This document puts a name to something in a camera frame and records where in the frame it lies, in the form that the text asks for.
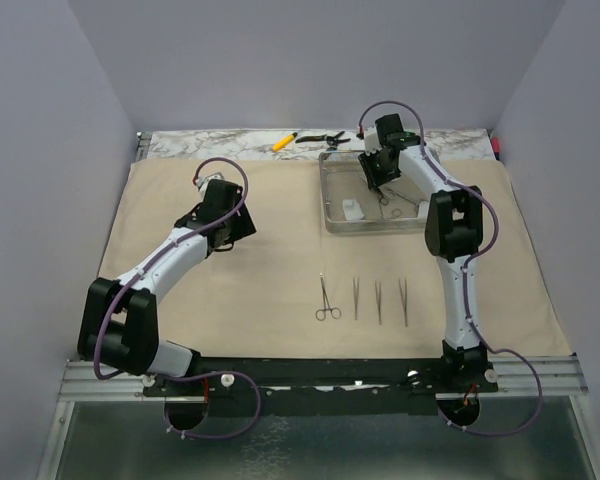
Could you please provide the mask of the steel surgical scissors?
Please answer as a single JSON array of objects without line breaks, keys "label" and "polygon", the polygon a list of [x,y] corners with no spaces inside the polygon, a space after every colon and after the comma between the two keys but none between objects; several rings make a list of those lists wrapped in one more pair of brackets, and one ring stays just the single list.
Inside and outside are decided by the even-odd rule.
[{"label": "steel surgical scissors", "polygon": [[403,200],[405,200],[407,202],[410,202],[410,203],[412,203],[414,205],[419,205],[421,203],[421,201],[422,201],[420,199],[416,199],[416,198],[414,198],[414,197],[412,197],[410,195],[407,195],[406,193],[402,193],[402,192],[399,192],[399,191],[395,191],[394,190],[394,194],[396,196],[402,198]]}]

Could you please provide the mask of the white gauze pad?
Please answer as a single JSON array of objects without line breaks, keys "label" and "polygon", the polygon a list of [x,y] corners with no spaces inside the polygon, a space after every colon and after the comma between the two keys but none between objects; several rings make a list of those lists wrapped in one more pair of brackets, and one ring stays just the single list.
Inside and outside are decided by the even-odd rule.
[{"label": "white gauze pad", "polygon": [[427,218],[428,209],[429,209],[429,202],[428,201],[422,201],[418,205],[417,219],[425,221],[426,218]]},{"label": "white gauze pad", "polygon": [[365,219],[362,207],[355,198],[343,199],[342,210],[347,222],[357,222]]}]

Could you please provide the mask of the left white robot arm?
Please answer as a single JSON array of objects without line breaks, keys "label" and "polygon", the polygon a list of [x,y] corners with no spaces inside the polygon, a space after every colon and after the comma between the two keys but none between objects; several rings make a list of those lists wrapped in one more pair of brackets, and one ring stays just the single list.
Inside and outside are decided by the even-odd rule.
[{"label": "left white robot arm", "polygon": [[158,306],[189,270],[256,232],[245,197],[244,189],[232,183],[218,191],[209,188],[140,264],[116,279],[93,281],[77,350],[93,362],[98,379],[154,374],[166,377],[182,395],[198,388],[200,353],[160,338]]}]

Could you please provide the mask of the steel forceps clamp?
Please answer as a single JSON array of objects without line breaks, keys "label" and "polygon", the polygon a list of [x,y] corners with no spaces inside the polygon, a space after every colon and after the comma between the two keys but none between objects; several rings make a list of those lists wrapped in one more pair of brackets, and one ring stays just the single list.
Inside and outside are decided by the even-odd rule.
[{"label": "steel forceps clamp", "polygon": [[389,205],[390,202],[395,199],[395,195],[393,193],[386,192],[386,191],[382,190],[381,188],[377,188],[376,193],[379,198],[379,203],[383,206]]}]

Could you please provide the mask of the curved steel clamp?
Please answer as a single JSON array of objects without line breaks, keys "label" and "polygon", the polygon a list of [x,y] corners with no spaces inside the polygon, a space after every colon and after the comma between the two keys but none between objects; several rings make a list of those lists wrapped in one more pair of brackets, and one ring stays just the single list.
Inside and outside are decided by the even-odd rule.
[{"label": "curved steel clamp", "polygon": [[340,319],[342,315],[341,310],[338,307],[334,307],[331,305],[324,275],[320,274],[319,279],[322,296],[322,306],[316,310],[315,318],[318,321],[325,321],[328,317],[332,319]]}]

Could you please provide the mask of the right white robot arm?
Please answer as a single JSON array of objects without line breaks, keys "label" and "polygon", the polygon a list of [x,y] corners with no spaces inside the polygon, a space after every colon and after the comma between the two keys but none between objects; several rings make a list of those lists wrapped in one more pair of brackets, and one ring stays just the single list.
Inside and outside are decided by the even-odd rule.
[{"label": "right white robot arm", "polygon": [[439,267],[446,311],[439,378],[447,389],[461,391],[487,369],[475,292],[476,259],[483,242],[481,191],[460,183],[422,144],[382,146],[367,140],[359,162],[370,188],[406,176],[429,197],[424,238]]}]

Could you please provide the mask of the steel tweezers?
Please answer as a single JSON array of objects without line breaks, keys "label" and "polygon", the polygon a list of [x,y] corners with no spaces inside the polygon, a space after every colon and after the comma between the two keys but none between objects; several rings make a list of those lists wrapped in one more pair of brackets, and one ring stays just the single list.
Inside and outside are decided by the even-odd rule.
[{"label": "steel tweezers", "polygon": [[374,281],[374,292],[375,292],[375,301],[376,301],[376,309],[377,309],[377,318],[378,324],[381,326],[383,324],[383,315],[382,315],[382,282],[381,280]]},{"label": "steel tweezers", "polygon": [[404,326],[408,326],[408,284],[407,279],[398,280],[399,293],[401,299],[401,309],[403,314]]},{"label": "steel tweezers", "polygon": [[359,298],[360,298],[360,278],[359,277],[354,277],[352,279],[352,297],[353,297],[354,320],[357,321],[359,318]]}]

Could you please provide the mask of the wire mesh instrument tray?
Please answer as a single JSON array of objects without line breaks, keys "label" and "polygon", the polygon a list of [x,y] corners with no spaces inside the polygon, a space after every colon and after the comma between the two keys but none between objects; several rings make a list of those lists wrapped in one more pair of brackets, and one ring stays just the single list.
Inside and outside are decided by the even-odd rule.
[{"label": "wire mesh instrument tray", "polygon": [[[406,193],[422,201],[430,201],[431,195],[445,187],[442,166],[426,147],[410,146],[399,153],[401,178],[382,190]],[[375,190],[369,190],[358,161],[366,153],[356,151],[327,151],[319,156],[319,177],[322,196],[323,218],[328,232],[334,234],[397,233],[421,231],[426,220],[418,220],[418,205],[396,196],[389,205],[383,206]],[[355,198],[361,205],[365,219],[347,222],[343,215],[342,200]],[[391,211],[399,208],[405,217],[390,218]]]}]

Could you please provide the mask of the beige surgical wrap cloth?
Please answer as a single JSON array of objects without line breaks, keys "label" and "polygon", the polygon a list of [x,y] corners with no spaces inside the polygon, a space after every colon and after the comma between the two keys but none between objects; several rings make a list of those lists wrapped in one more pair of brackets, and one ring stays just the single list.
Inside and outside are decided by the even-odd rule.
[{"label": "beige surgical wrap cloth", "polygon": [[[159,333],[211,357],[416,358],[442,351],[445,303],[434,257],[421,233],[343,236],[321,217],[316,161],[244,163],[247,207],[257,232],[190,270],[158,308]],[[526,356],[565,356],[556,318],[504,166],[488,160],[447,164],[478,186],[497,219],[493,249],[476,263],[477,313],[490,345]],[[320,274],[340,319],[318,321]],[[352,279],[360,278],[354,320]],[[404,326],[398,280],[408,284]],[[374,281],[382,282],[378,324]]]}]

